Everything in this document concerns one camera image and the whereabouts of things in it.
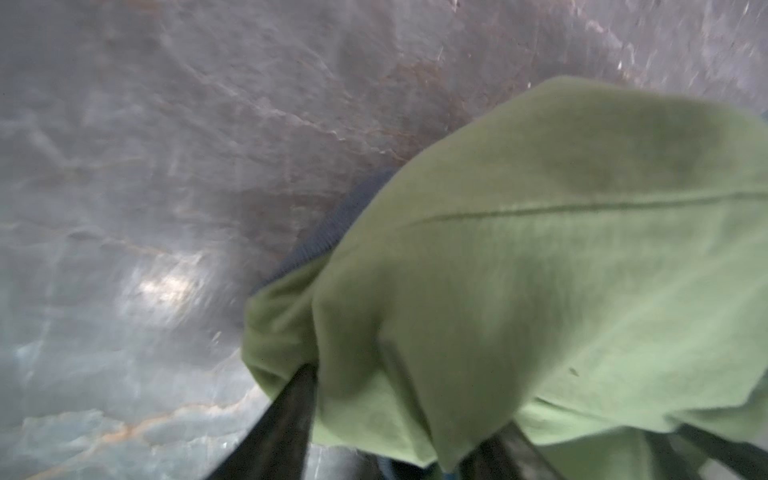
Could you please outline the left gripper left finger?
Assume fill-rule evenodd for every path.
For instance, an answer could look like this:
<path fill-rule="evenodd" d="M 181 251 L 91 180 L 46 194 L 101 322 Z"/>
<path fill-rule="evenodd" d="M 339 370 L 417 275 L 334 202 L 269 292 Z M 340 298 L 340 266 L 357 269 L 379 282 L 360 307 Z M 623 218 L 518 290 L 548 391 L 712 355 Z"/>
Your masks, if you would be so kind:
<path fill-rule="evenodd" d="M 316 368 L 304 365 L 208 480 L 303 477 L 316 405 Z"/>

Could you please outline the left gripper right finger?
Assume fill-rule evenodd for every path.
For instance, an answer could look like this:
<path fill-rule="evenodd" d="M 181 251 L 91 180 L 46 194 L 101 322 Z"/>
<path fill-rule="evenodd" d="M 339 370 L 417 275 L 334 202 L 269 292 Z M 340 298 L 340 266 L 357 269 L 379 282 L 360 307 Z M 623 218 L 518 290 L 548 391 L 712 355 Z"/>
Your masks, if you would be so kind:
<path fill-rule="evenodd" d="M 564 480 L 515 422 L 468 454 L 459 464 L 458 477 L 469 480 Z"/>

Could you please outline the green tank top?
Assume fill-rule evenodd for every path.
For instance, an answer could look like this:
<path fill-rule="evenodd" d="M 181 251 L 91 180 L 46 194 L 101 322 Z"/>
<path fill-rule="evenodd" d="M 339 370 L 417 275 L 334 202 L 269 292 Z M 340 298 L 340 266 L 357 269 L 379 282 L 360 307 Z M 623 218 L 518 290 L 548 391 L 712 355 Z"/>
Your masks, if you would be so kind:
<path fill-rule="evenodd" d="M 646 432 L 767 422 L 767 124 L 559 77 L 362 184 L 250 299 L 313 438 L 454 469 L 516 423 L 568 479 L 658 479 Z"/>

